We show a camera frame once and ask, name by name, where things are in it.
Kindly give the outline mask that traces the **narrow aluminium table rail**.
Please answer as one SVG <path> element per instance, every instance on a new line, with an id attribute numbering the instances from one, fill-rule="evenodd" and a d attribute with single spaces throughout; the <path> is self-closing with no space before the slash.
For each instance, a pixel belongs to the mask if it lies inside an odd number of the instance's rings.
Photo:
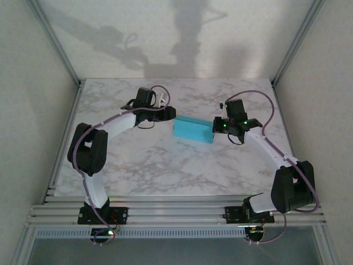
<path id="1" fill-rule="evenodd" d="M 54 196 L 56 189 L 49 189 L 44 199 L 50 202 L 82 202 L 85 196 Z M 111 195 L 111 202 L 242 202 L 248 195 Z"/>

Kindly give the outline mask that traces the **teal and white paper box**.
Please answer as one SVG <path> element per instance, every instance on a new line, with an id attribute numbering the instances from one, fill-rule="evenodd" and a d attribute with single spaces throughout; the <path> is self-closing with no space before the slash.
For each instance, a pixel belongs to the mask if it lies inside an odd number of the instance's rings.
<path id="1" fill-rule="evenodd" d="M 173 121 L 174 136 L 209 144 L 213 143 L 213 122 L 182 115 L 178 115 Z"/>

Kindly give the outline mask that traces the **circuit board with green light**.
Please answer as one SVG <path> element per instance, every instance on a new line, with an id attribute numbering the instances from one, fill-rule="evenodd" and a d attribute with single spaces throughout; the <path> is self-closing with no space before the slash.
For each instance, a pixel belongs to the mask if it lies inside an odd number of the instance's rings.
<path id="1" fill-rule="evenodd" d="M 262 226 L 246 227 L 245 240 L 249 243 L 259 244 L 264 237 L 264 228 Z"/>
<path id="2" fill-rule="evenodd" d="M 90 240 L 94 245 L 102 245 L 113 239 L 116 235 L 116 227 L 109 228 L 93 228 L 90 233 Z"/>

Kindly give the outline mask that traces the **aluminium frame post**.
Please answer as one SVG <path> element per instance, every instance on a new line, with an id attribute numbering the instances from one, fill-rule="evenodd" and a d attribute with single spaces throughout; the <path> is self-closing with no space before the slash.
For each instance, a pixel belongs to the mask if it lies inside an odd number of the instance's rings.
<path id="1" fill-rule="evenodd" d="M 326 0 L 313 0 L 305 17 L 303 18 L 297 32 L 294 35 L 289 48 L 287 49 L 284 58 L 282 59 L 277 71 L 275 72 L 273 78 L 271 79 L 271 86 L 273 90 L 279 85 L 281 79 L 285 75 L 287 69 L 289 68 L 292 60 L 294 59 L 299 47 L 303 43 L 307 33 L 309 32 L 311 26 L 313 25 L 317 15 L 319 14 L 321 8 L 324 6 Z"/>
<path id="2" fill-rule="evenodd" d="M 66 72 L 70 76 L 71 80 L 73 81 L 75 87 L 78 89 L 81 85 L 81 80 L 76 74 L 69 58 L 62 47 L 47 15 L 44 12 L 43 7 L 41 6 L 39 0 L 25 0 L 29 8 L 31 9 L 33 15 L 35 16 L 36 20 L 39 22 L 40 26 L 42 27 L 46 37 L 48 38 L 54 52 L 56 53 L 57 57 L 63 64 Z"/>

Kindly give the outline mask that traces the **aluminium side rail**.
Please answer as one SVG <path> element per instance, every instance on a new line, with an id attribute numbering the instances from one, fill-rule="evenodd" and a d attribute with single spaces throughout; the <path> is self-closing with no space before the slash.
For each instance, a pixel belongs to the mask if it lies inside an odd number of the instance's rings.
<path id="1" fill-rule="evenodd" d="M 72 103 L 70 111 L 69 111 L 68 119 L 67 119 L 65 127 L 64 127 L 63 135 L 61 137 L 61 141 L 60 141 L 60 145 L 57 150 L 56 157 L 54 159 L 54 164 L 53 164 L 53 167 L 52 167 L 52 170 L 50 173 L 49 181 L 47 183 L 47 186 L 44 191 L 40 205 L 42 205 L 46 202 L 46 197 L 47 197 L 48 191 L 51 189 L 51 187 L 52 186 L 55 187 L 55 183 L 57 181 L 57 178 L 58 178 L 60 170 L 61 170 L 62 161 L 66 157 L 65 149 L 66 149 L 67 141 L 70 136 L 72 124 L 73 124 L 75 116 L 76 116 L 76 112 L 78 109 L 78 105 L 79 105 L 79 102 L 80 102 L 80 99 L 82 96 L 82 92 L 83 92 L 85 83 L 86 83 L 86 80 L 84 80 L 84 79 L 81 79 L 79 81 L 79 86 L 77 87 L 77 91 L 74 95 L 74 100 L 73 100 L 73 103 Z"/>

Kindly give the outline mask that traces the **aluminium frame leg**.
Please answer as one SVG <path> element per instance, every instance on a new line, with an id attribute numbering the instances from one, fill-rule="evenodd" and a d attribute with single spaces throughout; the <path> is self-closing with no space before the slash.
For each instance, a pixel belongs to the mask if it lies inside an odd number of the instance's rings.
<path id="1" fill-rule="evenodd" d="M 35 227 L 23 228 L 10 265 L 28 265 L 36 234 Z"/>
<path id="2" fill-rule="evenodd" d="M 333 240 L 328 228 L 324 225 L 313 226 L 322 265 L 340 265 Z"/>

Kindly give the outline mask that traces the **wide aluminium base beam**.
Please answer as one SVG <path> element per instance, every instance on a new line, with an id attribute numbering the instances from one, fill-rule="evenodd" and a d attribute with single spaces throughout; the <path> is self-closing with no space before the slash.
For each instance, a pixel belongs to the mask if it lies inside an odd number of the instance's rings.
<path id="1" fill-rule="evenodd" d="M 121 204 L 113 206 L 127 207 L 123 220 L 127 225 L 136 226 L 197 226 L 224 225 L 226 219 L 224 206 L 186 205 L 186 204 Z M 32 206 L 25 224 L 30 226 L 64 226 L 77 225 L 80 206 L 78 204 L 48 203 Z M 285 217 L 282 214 L 272 215 L 274 226 L 281 226 L 287 220 L 289 226 L 326 225 L 322 209 L 315 213 L 305 214 L 290 212 Z"/>

